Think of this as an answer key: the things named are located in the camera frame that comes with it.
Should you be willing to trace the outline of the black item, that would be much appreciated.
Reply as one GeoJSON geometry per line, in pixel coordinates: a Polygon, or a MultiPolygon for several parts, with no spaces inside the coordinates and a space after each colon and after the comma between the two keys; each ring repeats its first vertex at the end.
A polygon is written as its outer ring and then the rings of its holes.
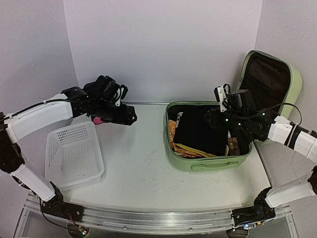
{"type": "Polygon", "coordinates": [[[208,157],[226,155],[228,129],[222,126],[212,128],[205,118],[207,109],[198,106],[187,107],[177,113],[176,144],[199,150],[208,157]]]}

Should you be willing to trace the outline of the white perforated plastic basket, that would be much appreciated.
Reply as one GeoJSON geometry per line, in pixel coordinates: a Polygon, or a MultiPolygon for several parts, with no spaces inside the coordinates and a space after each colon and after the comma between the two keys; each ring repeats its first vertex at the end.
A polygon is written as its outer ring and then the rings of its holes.
{"type": "Polygon", "coordinates": [[[45,178],[60,191],[99,183],[104,172],[104,161],[93,122],[73,124],[48,134],[45,178]]]}

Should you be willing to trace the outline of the green hard-shell suitcase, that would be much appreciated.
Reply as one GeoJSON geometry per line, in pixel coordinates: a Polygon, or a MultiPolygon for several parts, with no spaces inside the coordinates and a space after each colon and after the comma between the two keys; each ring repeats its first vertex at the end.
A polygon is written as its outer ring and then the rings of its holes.
{"type": "Polygon", "coordinates": [[[166,153],[169,162],[178,170],[203,172],[227,169],[241,165],[252,151],[253,143],[268,142],[268,131],[276,116],[288,118],[302,89],[300,72],[287,62],[260,51],[250,51],[243,63],[237,86],[231,91],[248,89],[252,94],[257,112],[246,116],[242,130],[228,130],[228,138],[238,139],[240,156],[226,155],[210,158],[185,159],[170,147],[168,121],[176,120],[177,113],[187,107],[203,109],[220,108],[215,101],[178,101],[166,107],[166,153]]]}

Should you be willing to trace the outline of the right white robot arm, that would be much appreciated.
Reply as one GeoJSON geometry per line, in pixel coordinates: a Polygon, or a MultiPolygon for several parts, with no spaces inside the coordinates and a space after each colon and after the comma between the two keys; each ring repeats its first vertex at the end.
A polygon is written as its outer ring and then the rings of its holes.
{"type": "MultiPolygon", "coordinates": [[[[212,127],[228,128],[239,143],[268,140],[309,160],[314,166],[317,164],[316,131],[303,128],[299,123],[273,112],[271,108],[246,114],[233,109],[212,109],[206,114],[206,119],[212,127]]],[[[317,169],[313,167],[300,177],[268,188],[259,196],[258,202],[250,207],[249,215],[259,220],[268,213],[269,208],[316,194],[317,169]]]]}

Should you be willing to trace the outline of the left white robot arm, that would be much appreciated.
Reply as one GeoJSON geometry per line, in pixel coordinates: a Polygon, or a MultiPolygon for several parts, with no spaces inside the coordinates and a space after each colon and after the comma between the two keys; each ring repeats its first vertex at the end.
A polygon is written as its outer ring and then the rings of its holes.
{"type": "Polygon", "coordinates": [[[63,90],[55,96],[15,113],[0,116],[0,170],[35,192],[57,217],[66,213],[66,205],[58,198],[57,188],[44,179],[22,149],[33,145],[32,154],[44,151],[44,141],[35,140],[41,132],[66,125],[71,119],[87,115],[103,122],[132,125],[137,116],[133,106],[122,103],[128,89],[125,85],[111,89],[85,91],[79,87],[63,90]]]}

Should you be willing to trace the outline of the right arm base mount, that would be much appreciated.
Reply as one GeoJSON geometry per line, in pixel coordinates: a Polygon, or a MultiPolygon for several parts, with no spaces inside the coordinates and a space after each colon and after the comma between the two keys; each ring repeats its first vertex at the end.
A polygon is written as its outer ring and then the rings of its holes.
{"type": "Polygon", "coordinates": [[[256,199],[253,206],[232,210],[234,226],[263,222],[275,217],[275,209],[269,207],[264,198],[256,199]]]}

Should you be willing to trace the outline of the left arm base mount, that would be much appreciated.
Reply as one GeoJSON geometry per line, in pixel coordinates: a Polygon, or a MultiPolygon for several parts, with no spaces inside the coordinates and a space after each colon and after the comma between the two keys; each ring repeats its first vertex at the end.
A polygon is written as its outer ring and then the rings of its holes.
{"type": "Polygon", "coordinates": [[[67,202],[41,202],[41,211],[45,215],[80,222],[83,218],[84,207],[67,202]]]}

